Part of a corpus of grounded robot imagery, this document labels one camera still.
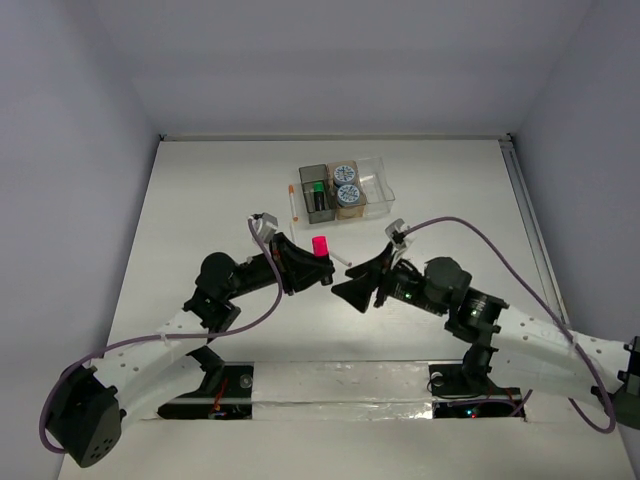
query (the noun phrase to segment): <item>screw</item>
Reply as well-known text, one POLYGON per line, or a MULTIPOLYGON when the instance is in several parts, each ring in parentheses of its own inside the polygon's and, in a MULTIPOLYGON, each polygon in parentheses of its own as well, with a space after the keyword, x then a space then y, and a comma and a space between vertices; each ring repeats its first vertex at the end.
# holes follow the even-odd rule
POLYGON ((440 373, 440 372, 434 372, 434 373, 431 375, 431 384, 432 384, 434 387, 441 387, 441 386, 443 386, 443 385, 444 385, 444 378, 443 378, 442 373, 440 373))
POLYGON ((246 374, 240 377, 240 387, 251 388, 252 385, 253 385, 253 378, 251 378, 251 375, 246 374))

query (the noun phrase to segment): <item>white table surface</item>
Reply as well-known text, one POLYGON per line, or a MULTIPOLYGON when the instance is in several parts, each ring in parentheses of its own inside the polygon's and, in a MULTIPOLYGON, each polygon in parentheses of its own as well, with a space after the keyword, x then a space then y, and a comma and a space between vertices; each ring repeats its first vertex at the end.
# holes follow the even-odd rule
MULTIPOLYGON (((393 219, 416 224, 455 215, 484 231, 542 292, 496 141, 167 142, 158 150, 110 341, 149 333, 171 317, 190 298, 209 253, 223 251, 238 262, 256 254, 247 215, 272 213, 288 233, 287 186, 299 181, 298 167, 370 156, 384 158, 396 194, 391 215, 302 222, 301 246, 324 234, 330 248, 359 263, 384 248, 384 227, 393 219)), ((545 318, 464 227, 438 225, 415 238, 408 258, 416 264, 451 256, 473 274, 475 288, 545 318)), ((344 269, 336 267, 339 282, 344 269)), ((271 287, 234 300, 243 312, 234 326, 254 320, 274 295, 271 287)), ((213 349, 227 361, 461 358, 468 345, 442 324, 393 300, 361 315, 317 286, 285 298, 263 325, 216 340, 213 349)), ((633 478, 619 433, 589 430, 565 399, 534 395, 528 415, 528 423, 144 421, 94 467, 81 470, 65 459, 60 478, 633 478)))

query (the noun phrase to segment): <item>green battery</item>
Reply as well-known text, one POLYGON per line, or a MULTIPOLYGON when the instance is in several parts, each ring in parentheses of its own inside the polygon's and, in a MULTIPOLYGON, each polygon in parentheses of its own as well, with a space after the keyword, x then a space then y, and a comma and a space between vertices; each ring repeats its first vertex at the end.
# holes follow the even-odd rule
POLYGON ((324 210, 324 183, 322 182, 313 184, 313 203, 316 212, 324 210))

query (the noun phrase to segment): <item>white stick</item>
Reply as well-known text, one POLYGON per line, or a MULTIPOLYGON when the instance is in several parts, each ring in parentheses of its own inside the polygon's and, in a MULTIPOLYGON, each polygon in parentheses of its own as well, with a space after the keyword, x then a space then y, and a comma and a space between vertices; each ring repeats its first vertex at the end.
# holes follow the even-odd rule
POLYGON ((336 261, 340 262, 341 264, 343 264, 345 267, 351 267, 353 265, 353 263, 345 260, 340 255, 335 253, 333 250, 329 250, 329 256, 331 258, 333 258, 334 260, 336 260, 336 261))
POLYGON ((289 185, 289 205, 291 205, 291 220, 298 221, 298 214, 296 213, 296 202, 293 200, 293 185, 289 185))
POLYGON ((291 241, 298 244, 298 239, 296 238, 296 228, 293 225, 293 221, 289 222, 289 232, 291 232, 291 241))

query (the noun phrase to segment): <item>small white object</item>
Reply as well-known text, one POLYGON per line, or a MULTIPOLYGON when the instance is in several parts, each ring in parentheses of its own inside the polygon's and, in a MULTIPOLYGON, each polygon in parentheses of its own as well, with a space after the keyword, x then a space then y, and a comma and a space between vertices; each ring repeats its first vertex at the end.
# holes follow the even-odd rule
POLYGON ((293 224, 293 221, 289 222, 289 232, 291 232, 291 241, 298 244, 298 238, 296 237, 296 227, 293 224))
POLYGON ((338 189, 338 204, 342 207, 351 207, 360 203, 360 190, 355 185, 343 185, 338 189))
POLYGON ((408 228, 409 226, 405 225, 404 220, 401 218, 398 218, 397 220, 394 220, 393 222, 391 222, 387 226, 387 228, 384 229, 384 233, 387 235, 387 237, 389 237, 389 240, 391 240, 391 243, 393 243, 393 246, 395 247, 395 252, 393 254, 393 261, 391 262, 392 267, 395 266, 396 263, 398 263, 398 260, 402 258, 402 256, 409 249, 409 246, 411 246, 411 243, 413 242, 413 240, 409 239, 409 237, 404 237, 404 239, 402 240, 402 243, 396 243, 394 234, 396 232, 398 233, 404 232, 408 228))
POLYGON ((348 260, 345 260, 343 257, 335 253, 333 250, 329 250, 329 256, 334 260, 343 264, 345 267, 351 267, 353 265, 353 263, 349 262, 348 260))
POLYGON ((352 185, 355 181, 356 171, 349 165, 340 165, 333 171, 333 183, 338 187, 352 185))
POLYGON ((169 340, 167 340, 167 332, 160 332, 160 341, 164 343, 165 347, 169 347, 169 340))
POLYGON ((289 185, 289 206, 291 207, 291 220, 298 221, 298 214, 296 213, 296 202, 293 198, 293 185, 289 185))
POLYGON ((253 228, 258 238, 266 245, 278 230, 278 219, 269 213, 263 213, 260 218, 253 219, 253 228))

